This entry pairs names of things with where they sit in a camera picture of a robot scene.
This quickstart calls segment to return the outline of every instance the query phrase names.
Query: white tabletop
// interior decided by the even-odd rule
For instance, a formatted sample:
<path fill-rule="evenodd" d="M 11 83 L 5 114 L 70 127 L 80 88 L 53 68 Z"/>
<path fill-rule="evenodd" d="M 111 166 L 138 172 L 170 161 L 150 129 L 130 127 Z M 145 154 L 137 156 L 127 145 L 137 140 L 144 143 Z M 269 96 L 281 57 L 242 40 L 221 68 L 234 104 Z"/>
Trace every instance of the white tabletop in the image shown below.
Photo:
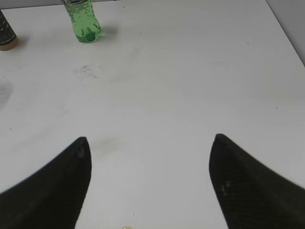
<path fill-rule="evenodd" d="M 216 133 L 305 187 L 305 70 L 265 0 L 94 8 L 106 37 L 91 44 L 63 6 L 4 10 L 22 42 L 0 53 L 0 191 L 86 136 L 76 229 L 225 229 Z"/>

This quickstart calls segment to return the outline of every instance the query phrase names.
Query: green bottle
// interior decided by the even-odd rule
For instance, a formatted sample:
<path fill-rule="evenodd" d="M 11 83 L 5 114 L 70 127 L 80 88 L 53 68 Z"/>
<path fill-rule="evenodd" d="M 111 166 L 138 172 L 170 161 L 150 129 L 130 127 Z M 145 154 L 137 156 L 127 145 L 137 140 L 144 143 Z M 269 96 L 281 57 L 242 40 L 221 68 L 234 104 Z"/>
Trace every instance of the green bottle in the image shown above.
<path fill-rule="evenodd" d="M 92 0 L 61 0 L 80 42 L 94 42 L 102 35 L 101 26 L 93 11 Z"/>

